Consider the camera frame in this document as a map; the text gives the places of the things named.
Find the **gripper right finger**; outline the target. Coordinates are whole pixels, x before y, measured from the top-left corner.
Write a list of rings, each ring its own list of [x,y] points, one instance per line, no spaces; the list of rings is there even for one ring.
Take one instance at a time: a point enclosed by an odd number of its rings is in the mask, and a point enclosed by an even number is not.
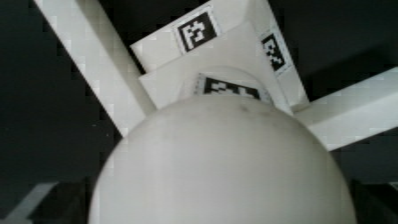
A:
[[[388,183],[351,182],[358,224],[398,224],[398,189]]]

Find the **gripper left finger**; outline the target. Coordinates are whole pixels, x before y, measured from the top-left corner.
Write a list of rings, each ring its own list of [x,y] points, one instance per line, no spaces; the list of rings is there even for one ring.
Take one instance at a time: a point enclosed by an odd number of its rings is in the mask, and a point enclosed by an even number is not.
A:
[[[6,217],[0,219],[0,224],[33,224],[33,221],[28,219],[28,216],[54,186],[56,182],[38,183],[33,186]]]

